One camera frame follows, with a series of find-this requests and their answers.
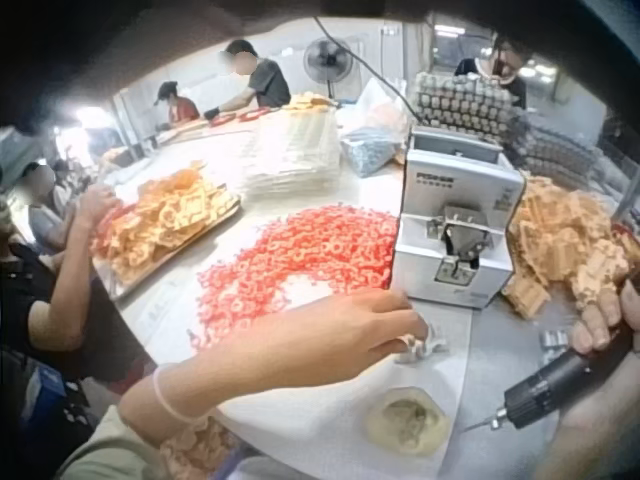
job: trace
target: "clear plastic bag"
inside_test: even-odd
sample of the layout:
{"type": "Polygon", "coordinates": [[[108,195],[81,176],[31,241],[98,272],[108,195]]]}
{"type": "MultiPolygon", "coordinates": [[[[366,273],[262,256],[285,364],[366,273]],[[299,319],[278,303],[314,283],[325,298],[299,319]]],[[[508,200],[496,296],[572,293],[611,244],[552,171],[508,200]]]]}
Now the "clear plastic bag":
{"type": "Polygon", "coordinates": [[[342,151],[359,177],[368,177],[390,161],[400,148],[394,133],[383,127],[362,127],[340,140],[342,151]]]}

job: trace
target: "stack of gray parts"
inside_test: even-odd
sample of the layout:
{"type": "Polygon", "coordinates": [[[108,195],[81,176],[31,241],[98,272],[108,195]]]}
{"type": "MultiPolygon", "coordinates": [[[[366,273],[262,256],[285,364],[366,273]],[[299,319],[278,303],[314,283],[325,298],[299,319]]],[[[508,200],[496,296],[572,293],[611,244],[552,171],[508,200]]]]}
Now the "stack of gray parts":
{"type": "Polygon", "coordinates": [[[509,92],[477,75],[445,77],[420,72],[413,100],[425,125],[498,143],[513,113],[509,92]]]}
{"type": "Polygon", "coordinates": [[[602,155],[598,148],[549,126],[544,118],[522,111],[509,123],[504,147],[514,166],[571,190],[589,188],[589,173],[602,155]]]}

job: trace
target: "white machine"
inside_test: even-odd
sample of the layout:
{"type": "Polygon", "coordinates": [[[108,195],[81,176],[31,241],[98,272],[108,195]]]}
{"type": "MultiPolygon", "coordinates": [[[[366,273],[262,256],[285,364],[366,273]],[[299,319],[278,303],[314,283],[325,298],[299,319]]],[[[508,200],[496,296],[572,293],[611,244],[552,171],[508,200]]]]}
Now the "white machine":
{"type": "Polygon", "coordinates": [[[501,147],[415,127],[391,286],[413,298],[484,308],[513,272],[506,232],[524,186],[501,147]]]}

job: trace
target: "worker in red shirt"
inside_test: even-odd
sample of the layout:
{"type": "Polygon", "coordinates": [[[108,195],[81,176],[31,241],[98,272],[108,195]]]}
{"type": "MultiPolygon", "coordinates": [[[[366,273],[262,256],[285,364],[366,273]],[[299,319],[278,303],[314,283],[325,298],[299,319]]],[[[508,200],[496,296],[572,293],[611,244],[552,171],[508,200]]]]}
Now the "worker in red shirt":
{"type": "Polygon", "coordinates": [[[178,82],[164,82],[160,85],[155,105],[161,100],[169,104],[169,125],[172,128],[200,118],[196,104],[186,97],[178,96],[178,82]]]}

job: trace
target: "worker in black shirt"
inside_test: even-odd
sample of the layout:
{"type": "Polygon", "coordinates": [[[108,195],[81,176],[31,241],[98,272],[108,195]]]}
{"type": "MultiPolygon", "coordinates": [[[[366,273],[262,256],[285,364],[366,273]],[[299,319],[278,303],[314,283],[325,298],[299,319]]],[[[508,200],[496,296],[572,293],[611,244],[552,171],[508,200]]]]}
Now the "worker in black shirt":
{"type": "Polygon", "coordinates": [[[117,203],[111,189],[89,187],[79,198],[66,250],[51,257],[11,240],[15,227],[0,196],[1,345],[65,378],[93,377],[113,391],[137,380],[147,359],[100,279],[91,281],[91,238],[117,203]]]}
{"type": "Polygon", "coordinates": [[[513,105],[526,109],[527,85],[518,77],[518,72],[529,61],[531,54],[531,50],[523,45],[498,35],[489,58],[465,58],[454,75],[475,73],[486,79],[497,80],[511,94],[513,105]]]}
{"type": "Polygon", "coordinates": [[[205,112],[207,120],[222,112],[245,108],[254,97],[260,107],[278,108],[291,101],[289,86],[276,62],[260,58],[253,45],[246,40],[234,40],[227,46],[226,52],[233,56],[233,67],[238,75],[250,75],[249,85],[228,102],[205,112]]]}

